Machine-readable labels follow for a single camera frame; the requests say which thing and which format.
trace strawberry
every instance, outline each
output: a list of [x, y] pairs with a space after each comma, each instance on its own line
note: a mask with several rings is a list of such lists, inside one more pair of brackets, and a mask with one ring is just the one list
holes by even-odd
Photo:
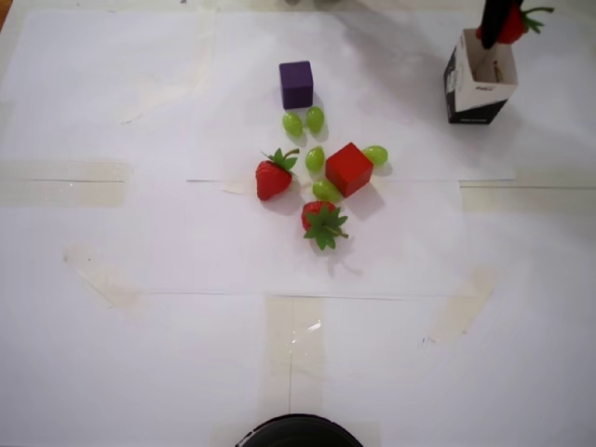
[[[528, 14], [535, 11], [553, 12], [554, 10], [554, 7], [534, 7], [522, 11], [519, 5], [511, 5], [507, 19], [505, 20], [501, 33], [496, 38], [496, 41], [499, 44], [511, 45], [530, 30], [540, 34], [540, 27], [544, 26], [544, 23], [530, 19]], [[476, 30], [476, 37], [482, 40], [481, 27]]]
[[315, 239], [321, 250], [335, 248], [335, 238], [348, 238], [341, 226], [347, 216], [339, 216], [341, 209], [330, 202], [309, 202], [302, 208], [302, 227], [306, 230], [305, 239]]
[[290, 169], [296, 164], [296, 157], [288, 158], [293, 154], [298, 154], [299, 149], [289, 151], [286, 155], [281, 153], [281, 149], [269, 158], [262, 161], [256, 170], [257, 179], [257, 197], [261, 200], [269, 200], [275, 194], [283, 193], [291, 183]]

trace red wooden block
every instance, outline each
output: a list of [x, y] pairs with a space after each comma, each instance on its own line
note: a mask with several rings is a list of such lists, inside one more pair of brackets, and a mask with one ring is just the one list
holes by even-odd
[[325, 176], [344, 197], [349, 197], [369, 182], [373, 163], [350, 143], [327, 159]]

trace purple wooden block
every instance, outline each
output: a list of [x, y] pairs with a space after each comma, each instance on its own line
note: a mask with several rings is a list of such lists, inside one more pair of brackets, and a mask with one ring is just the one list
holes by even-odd
[[281, 63], [279, 77], [284, 109], [313, 105], [313, 73], [309, 61]]

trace masking tape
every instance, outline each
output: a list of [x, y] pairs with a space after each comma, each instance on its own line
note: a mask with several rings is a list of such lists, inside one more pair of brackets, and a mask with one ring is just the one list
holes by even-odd
[[462, 284], [456, 296], [449, 298], [428, 339], [434, 343], [452, 343], [472, 326], [493, 293], [496, 274], [488, 267], [477, 267]]
[[114, 266], [106, 263], [90, 247], [73, 245], [67, 248], [64, 262], [115, 307], [130, 308], [141, 295], [139, 289], [130, 285]]
[[321, 298], [294, 297], [292, 301], [290, 410], [324, 416], [324, 303]]
[[596, 189], [461, 188], [464, 212], [596, 215]]
[[0, 181], [0, 207], [118, 208], [126, 183]]
[[292, 306], [292, 298], [265, 298], [267, 346], [259, 403], [260, 422], [290, 412]]
[[0, 181], [122, 183], [131, 173], [129, 164], [111, 161], [0, 161]]
[[460, 181], [461, 188], [569, 188], [596, 189], [596, 166], [559, 165], [515, 169], [515, 180]]
[[139, 103], [125, 111], [121, 124], [139, 119], [144, 114], [167, 103], [175, 102], [187, 96], [200, 97], [207, 89], [209, 70], [213, 57], [213, 38], [215, 34], [215, 5], [212, 1], [201, 3], [196, 13], [195, 62], [185, 79], [172, 85], [156, 83], [151, 78], [140, 79], [137, 83]]

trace grape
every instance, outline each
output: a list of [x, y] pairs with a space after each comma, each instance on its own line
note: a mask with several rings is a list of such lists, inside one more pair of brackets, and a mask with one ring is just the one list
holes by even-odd
[[331, 203], [339, 202], [342, 195], [329, 180], [317, 180], [313, 184], [313, 194], [319, 200], [325, 200]]
[[389, 158], [387, 149], [383, 146], [369, 146], [362, 153], [377, 166], [386, 163]]
[[320, 107], [311, 107], [306, 112], [306, 125], [313, 134], [318, 134], [323, 129], [323, 123], [325, 122], [325, 114], [320, 110]]
[[300, 137], [302, 135], [302, 121], [300, 116], [294, 112], [288, 112], [283, 116], [283, 128], [292, 137]]
[[325, 163], [325, 153], [321, 146], [313, 147], [306, 154], [306, 168], [311, 172], [319, 172]]

